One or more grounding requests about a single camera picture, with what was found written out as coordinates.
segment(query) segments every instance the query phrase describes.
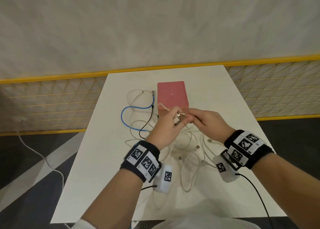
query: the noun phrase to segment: wristband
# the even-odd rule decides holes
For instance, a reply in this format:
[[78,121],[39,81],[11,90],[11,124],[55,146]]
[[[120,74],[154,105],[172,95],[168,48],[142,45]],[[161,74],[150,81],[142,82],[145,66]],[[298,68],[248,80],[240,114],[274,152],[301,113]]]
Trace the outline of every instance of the wristband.
[[126,169],[136,174],[143,182],[151,182],[161,169],[159,149],[146,141],[136,143],[125,156],[120,169]]
[[221,153],[222,158],[234,169],[247,167],[251,169],[266,154],[274,151],[262,139],[250,131],[236,130],[224,142],[226,150]]

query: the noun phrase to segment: pink box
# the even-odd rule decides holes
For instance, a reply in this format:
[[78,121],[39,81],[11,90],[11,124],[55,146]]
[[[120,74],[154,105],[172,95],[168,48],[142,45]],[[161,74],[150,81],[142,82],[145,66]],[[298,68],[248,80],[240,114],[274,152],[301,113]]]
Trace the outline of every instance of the pink box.
[[[178,106],[185,114],[189,113],[189,102],[184,81],[159,82],[158,104],[159,103],[162,103],[168,109]],[[165,116],[167,112],[164,107],[158,105],[159,117]]]

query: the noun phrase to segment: black cable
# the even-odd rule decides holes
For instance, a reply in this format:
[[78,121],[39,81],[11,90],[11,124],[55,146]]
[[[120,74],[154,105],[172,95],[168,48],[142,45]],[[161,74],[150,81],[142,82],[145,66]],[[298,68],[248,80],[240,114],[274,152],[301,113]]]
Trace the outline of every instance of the black cable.
[[151,186],[148,186],[148,187],[144,187],[141,190],[148,189],[148,188],[155,188],[155,187],[157,187],[157,185],[151,185]]
[[236,173],[236,175],[244,177],[244,178],[245,178],[246,180],[248,180],[249,183],[254,187],[254,189],[256,190],[257,194],[259,195],[259,198],[260,198],[260,200],[261,200],[261,202],[262,202],[262,204],[263,204],[264,209],[266,210],[266,215],[268,216],[268,219],[269,219],[269,222],[270,222],[270,226],[271,226],[272,229],[274,229],[273,223],[272,223],[271,218],[270,218],[270,216],[269,216],[269,213],[268,213],[268,211],[267,211],[267,209],[266,209],[265,204],[263,203],[263,200],[262,200],[262,198],[261,198],[261,196],[260,196],[257,188],[254,186],[254,184],[253,184],[245,175],[242,175],[242,174],[240,174],[240,173]]
[[146,124],[141,128],[141,130],[139,130],[139,136],[142,138],[142,139],[146,139],[146,138],[143,138],[142,136],[141,136],[141,134],[140,134],[140,132],[142,131],[142,129],[149,123],[149,121],[151,120],[151,118],[152,118],[152,114],[153,114],[153,105],[151,106],[151,115],[150,115],[150,118],[149,118],[149,120],[148,120],[148,122],[146,122]]

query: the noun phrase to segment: white shirt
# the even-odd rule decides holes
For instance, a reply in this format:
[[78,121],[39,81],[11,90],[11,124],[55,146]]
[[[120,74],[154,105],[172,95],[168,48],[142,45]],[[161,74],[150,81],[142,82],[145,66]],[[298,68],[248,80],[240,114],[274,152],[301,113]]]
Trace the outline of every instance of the white shirt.
[[[233,218],[221,218],[214,215],[187,215],[166,220],[152,229],[260,229],[257,225]],[[72,229],[96,229],[90,223],[79,220]]]

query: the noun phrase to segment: hand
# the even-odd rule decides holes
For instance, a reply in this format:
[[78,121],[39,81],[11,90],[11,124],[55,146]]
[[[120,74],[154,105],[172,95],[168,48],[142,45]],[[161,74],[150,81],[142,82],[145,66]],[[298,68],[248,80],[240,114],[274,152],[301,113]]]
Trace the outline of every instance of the hand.
[[190,108],[189,113],[194,116],[192,123],[203,134],[215,141],[224,143],[236,131],[217,112]]
[[174,107],[165,116],[161,117],[146,138],[146,141],[155,145],[159,150],[170,145],[180,134],[182,128],[190,123],[194,118],[192,115],[187,114],[186,117],[175,126],[174,118],[178,112],[182,113],[181,108]]

